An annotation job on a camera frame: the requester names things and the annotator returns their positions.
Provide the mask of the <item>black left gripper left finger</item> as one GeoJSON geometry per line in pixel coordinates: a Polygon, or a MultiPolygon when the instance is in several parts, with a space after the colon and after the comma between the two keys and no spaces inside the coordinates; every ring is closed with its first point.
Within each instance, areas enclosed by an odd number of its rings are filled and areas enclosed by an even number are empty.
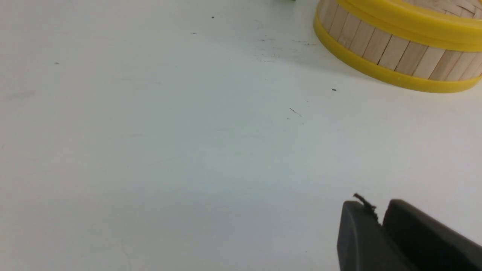
{"type": "Polygon", "coordinates": [[[341,271],[413,271],[415,266],[401,253],[378,221],[376,207],[358,193],[346,201],[337,238],[341,271]]]}

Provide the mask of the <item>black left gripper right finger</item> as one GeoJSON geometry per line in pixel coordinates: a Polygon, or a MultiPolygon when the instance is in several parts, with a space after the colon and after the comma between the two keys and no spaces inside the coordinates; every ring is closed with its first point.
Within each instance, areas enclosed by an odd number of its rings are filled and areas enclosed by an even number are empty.
{"type": "Polygon", "coordinates": [[[383,227],[405,257],[420,271],[482,269],[481,245],[402,199],[390,201],[383,227]]]}

